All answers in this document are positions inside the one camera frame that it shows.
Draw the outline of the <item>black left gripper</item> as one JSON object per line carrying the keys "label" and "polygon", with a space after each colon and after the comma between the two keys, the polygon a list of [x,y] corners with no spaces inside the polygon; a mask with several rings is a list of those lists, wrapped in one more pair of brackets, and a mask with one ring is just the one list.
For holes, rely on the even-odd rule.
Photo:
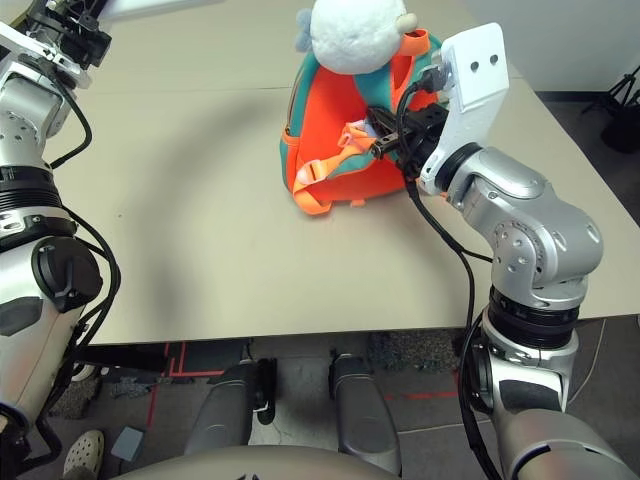
{"label": "black left gripper", "polygon": [[108,53],[112,37],[101,30],[97,17],[91,10],[49,10],[53,29],[59,34],[62,52],[82,69],[99,67]]}

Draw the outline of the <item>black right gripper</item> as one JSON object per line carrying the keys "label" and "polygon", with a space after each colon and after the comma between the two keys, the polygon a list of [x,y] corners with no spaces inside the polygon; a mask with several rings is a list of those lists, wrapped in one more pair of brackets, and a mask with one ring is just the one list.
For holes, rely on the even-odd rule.
{"label": "black right gripper", "polygon": [[405,178],[417,178],[438,145],[448,110],[432,103],[418,111],[398,109],[396,116],[384,107],[368,108],[368,123],[375,132],[394,132],[372,144],[376,159],[397,161]]}

